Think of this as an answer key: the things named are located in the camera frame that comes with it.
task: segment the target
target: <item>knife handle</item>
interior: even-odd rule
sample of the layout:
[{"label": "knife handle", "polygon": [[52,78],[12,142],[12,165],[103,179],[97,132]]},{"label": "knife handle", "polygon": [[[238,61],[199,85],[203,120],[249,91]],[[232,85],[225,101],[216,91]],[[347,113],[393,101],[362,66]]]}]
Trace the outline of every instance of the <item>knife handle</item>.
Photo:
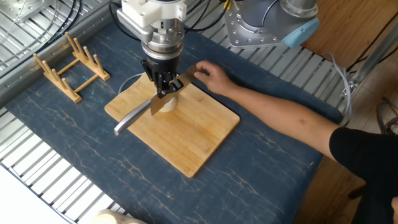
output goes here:
[{"label": "knife handle", "polygon": [[113,129],[115,135],[121,134],[124,130],[126,130],[130,125],[138,120],[148,109],[151,103],[151,99],[146,100],[141,103],[136,109],[132,110],[128,113],[116,127]]}]

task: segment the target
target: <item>black sleeve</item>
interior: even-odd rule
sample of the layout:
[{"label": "black sleeve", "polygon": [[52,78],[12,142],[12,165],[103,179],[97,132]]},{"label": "black sleeve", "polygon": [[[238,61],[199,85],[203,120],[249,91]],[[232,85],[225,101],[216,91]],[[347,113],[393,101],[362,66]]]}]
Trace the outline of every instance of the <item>black sleeve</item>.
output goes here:
[{"label": "black sleeve", "polygon": [[365,181],[386,172],[398,174],[398,136],[338,128],[329,146],[337,162]]}]

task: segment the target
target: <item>wooden cutting board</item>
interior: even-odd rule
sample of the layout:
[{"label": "wooden cutting board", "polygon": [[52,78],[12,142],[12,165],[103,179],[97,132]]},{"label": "wooden cutting board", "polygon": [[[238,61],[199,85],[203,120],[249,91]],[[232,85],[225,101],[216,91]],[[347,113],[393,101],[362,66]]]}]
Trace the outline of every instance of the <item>wooden cutting board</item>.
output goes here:
[{"label": "wooden cutting board", "polygon": [[[105,106],[116,121],[152,98],[155,86],[143,74]],[[194,85],[177,96],[177,107],[168,113],[146,111],[128,130],[187,177],[193,177],[225,137],[239,123],[239,116]]]}]

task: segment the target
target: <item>forearm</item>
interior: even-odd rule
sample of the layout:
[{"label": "forearm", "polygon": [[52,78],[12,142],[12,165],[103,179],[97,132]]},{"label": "forearm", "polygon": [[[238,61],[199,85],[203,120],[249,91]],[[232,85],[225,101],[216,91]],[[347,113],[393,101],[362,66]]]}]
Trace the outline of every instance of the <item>forearm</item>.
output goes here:
[{"label": "forearm", "polygon": [[329,139],[337,124],[297,103],[237,87],[225,94],[272,129],[304,142],[333,158]]}]

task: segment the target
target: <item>silver metal cylinder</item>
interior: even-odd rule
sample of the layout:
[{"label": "silver metal cylinder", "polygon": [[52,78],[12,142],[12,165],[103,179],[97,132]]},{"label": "silver metal cylinder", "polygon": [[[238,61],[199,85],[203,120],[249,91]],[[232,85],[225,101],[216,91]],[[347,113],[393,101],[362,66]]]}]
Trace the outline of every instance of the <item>silver metal cylinder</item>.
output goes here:
[{"label": "silver metal cylinder", "polygon": [[309,10],[317,5],[317,0],[287,0],[287,4],[296,9]]},{"label": "silver metal cylinder", "polygon": [[317,0],[280,0],[285,12],[298,18],[315,17],[318,13]]},{"label": "silver metal cylinder", "polygon": [[142,43],[145,53],[162,60],[180,55],[184,37],[182,23],[177,19],[169,19],[162,21],[158,26],[160,27],[154,27],[152,40]]}]

